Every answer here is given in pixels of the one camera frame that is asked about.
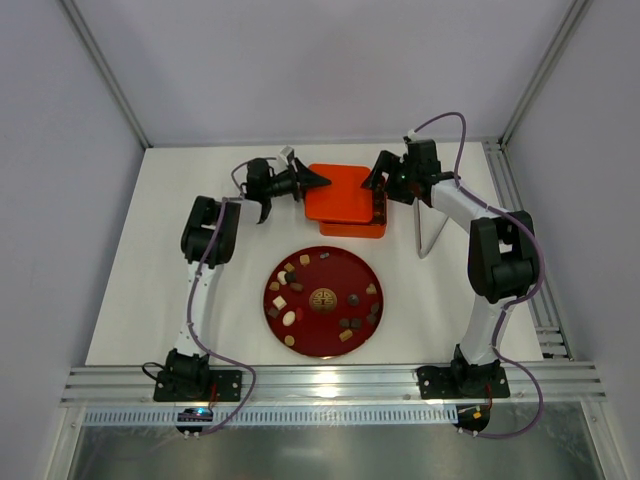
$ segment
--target gray wall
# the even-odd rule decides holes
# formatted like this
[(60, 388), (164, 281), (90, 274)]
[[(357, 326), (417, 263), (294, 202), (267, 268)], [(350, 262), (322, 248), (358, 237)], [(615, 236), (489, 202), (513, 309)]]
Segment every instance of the gray wall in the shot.
[(640, 452), (640, 2), (594, 2), (510, 146), (575, 353)]
[(54, 1), (0, 4), (0, 465), (43, 465), (142, 150)]
[[(497, 136), (570, 0), (78, 0), (152, 144)], [(433, 135), (457, 138), (455, 121)]]

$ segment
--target white vent strip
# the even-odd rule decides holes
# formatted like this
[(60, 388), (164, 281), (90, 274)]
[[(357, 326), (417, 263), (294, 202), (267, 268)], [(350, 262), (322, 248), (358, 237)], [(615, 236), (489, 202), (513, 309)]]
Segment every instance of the white vent strip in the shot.
[[(140, 427), (186, 426), (178, 422), (183, 408), (177, 407), (92, 407), (87, 409), (83, 426)], [(206, 427), (226, 419), (233, 407), (217, 406), (211, 422), (197, 422)], [(425, 425), (456, 423), (455, 405), (407, 406), (323, 406), (323, 407), (245, 407), (229, 426), (355, 426), (355, 425)]]

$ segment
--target red plate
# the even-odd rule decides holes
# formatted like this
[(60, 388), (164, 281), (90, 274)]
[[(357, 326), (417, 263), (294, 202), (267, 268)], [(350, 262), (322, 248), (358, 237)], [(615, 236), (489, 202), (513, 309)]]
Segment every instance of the red plate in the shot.
[[(303, 255), (309, 256), (310, 263), (306, 266), (301, 263)], [(278, 282), (278, 273), (286, 271), (287, 264), (294, 267), (295, 283), (303, 286), (302, 292), (294, 291), (289, 283)], [(273, 282), (278, 283), (277, 291), (270, 289)], [(357, 296), (357, 305), (350, 304), (350, 295)], [(287, 303), (281, 310), (273, 303), (277, 297)], [(263, 306), (275, 336), (285, 345), (293, 338), (293, 345), (287, 348), (310, 357), (335, 357), (358, 348), (378, 328), (383, 307), (382, 288), (373, 270), (361, 258), (340, 248), (311, 247), (289, 255), (278, 264), (265, 287)], [(287, 312), (297, 313), (289, 326), (283, 323)], [(344, 326), (343, 319), (349, 321), (349, 327)], [(360, 320), (359, 328), (354, 319)]]

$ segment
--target orange box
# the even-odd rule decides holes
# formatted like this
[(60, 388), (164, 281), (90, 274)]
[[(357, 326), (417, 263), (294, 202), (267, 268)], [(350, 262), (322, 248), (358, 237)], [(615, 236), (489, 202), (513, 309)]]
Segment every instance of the orange box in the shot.
[(331, 180), (309, 190), (305, 215), (319, 223), (320, 233), (333, 237), (381, 238), (387, 228), (387, 199), (381, 183), (375, 191), (362, 188), (368, 167), (314, 163), (309, 168)]

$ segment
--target gold emblem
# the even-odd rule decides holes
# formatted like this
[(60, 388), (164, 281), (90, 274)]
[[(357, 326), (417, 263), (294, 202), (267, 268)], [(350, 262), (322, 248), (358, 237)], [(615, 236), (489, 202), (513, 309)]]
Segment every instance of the gold emblem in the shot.
[(309, 306), (318, 313), (329, 313), (336, 308), (338, 298), (328, 288), (319, 288), (309, 297)]

